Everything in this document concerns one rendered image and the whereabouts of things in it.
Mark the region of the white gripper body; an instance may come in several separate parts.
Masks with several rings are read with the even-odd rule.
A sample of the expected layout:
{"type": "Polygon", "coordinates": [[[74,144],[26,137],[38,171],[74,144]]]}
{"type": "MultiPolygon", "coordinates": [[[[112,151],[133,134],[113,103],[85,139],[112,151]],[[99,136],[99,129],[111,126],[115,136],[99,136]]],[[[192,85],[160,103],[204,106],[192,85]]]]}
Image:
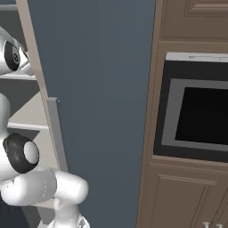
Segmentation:
{"type": "Polygon", "coordinates": [[[25,53],[20,54],[20,70],[31,77],[34,75],[29,57],[25,53]]]}

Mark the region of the blue-grey fridge door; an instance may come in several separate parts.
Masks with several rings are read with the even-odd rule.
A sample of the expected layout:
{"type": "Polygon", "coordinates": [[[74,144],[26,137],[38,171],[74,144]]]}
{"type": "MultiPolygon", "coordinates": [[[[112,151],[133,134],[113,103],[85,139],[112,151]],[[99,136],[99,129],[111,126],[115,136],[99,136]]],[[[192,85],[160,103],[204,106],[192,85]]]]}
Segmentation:
{"type": "Polygon", "coordinates": [[[155,0],[28,0],[91,228],[135,228],[155,0]]]}

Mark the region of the brown cabinet door with panel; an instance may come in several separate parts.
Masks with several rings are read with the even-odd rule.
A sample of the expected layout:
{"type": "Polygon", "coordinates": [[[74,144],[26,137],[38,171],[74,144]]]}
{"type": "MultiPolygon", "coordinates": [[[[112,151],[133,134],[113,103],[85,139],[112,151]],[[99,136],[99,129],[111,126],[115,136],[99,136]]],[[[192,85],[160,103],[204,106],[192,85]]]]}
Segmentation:
{"type": "Polygon", "coordinates": [[[228,42],[228,0],[164,0],[163,40],[228,42]]]}

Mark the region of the brown cabinet door with knob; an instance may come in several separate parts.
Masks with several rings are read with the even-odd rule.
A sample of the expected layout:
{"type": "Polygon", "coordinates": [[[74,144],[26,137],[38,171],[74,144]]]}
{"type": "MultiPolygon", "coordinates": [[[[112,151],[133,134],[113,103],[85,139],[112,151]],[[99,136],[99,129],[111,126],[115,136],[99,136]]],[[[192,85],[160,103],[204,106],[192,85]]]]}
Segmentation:
{"type": "Polygon", "coordinates": [[[143,228],[214,227],[228,196],[227,178],[149,165],[143,228]]]}
{"type": "Polygon", "coordinates": [[[226,190],[213,218],[212,228],[218,228],[219,224],[221,224],[223,228],[228,228],[228,189],[226,190]]]}

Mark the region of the white fridge shelf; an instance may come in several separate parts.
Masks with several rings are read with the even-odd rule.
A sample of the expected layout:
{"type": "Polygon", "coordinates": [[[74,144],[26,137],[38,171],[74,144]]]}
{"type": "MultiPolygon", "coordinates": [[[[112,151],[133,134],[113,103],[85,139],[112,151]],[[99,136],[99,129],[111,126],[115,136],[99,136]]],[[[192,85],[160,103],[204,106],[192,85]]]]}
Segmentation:
{"type": "Polygon", "coordinates": [[[29,130],[48,129],[45,108],[38,92],[9,119],[8,127],[29,130]]]}
{"type": "Polygon", "coordinates": [[[19,79],[19,80],[37,80],[36,76],[29,76],[29,75],[25,75],[25,74],[6,74],[6,75],[2,75],[0,76],[0,78],[4,78],[4,79],[19,79]]]}

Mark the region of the brown cabinet housing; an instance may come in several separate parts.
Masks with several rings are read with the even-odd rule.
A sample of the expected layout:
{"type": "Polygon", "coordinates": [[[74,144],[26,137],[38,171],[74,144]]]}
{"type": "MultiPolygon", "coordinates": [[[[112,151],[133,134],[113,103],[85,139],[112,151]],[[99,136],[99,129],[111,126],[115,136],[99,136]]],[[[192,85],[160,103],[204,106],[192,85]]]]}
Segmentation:
{"type": "Polygon", "coordinates": [[[163,40],[160,35],[162,6],[164,0],[155,0],[155,16],[151,49],[151,68],[148,87],[144,144],[142,153],[142,173],[136,228],[143,228],[144,206],[147,200],[147,175],[149,165],[177,168],[194,172],[213,173],[228,176],[228,163],[198,159],[181,159],[158,156],[153,153],[159,113],[159,98],[162,84],[164,62],[168,52],[175,53],[221,53],[228,54],[228,42],[203,42],[163,40]]]}

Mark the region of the black and silver oven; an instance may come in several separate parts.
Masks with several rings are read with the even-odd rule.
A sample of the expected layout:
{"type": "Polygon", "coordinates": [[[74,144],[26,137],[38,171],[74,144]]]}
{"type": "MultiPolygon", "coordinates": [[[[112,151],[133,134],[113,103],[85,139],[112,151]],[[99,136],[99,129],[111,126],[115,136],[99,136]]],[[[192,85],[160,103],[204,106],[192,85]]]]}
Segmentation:
{"type": "Polygon", "coordinates": [[[228,163],[228,54],[166,54],[153,153],[228,163]]]}

